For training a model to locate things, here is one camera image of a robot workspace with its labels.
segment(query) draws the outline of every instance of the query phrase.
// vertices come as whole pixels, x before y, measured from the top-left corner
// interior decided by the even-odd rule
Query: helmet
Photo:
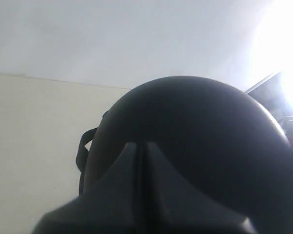
[[[96,130],[81,195],[49,233],[293,233],[293,151],[247,94],[199,77],[145,83]]]

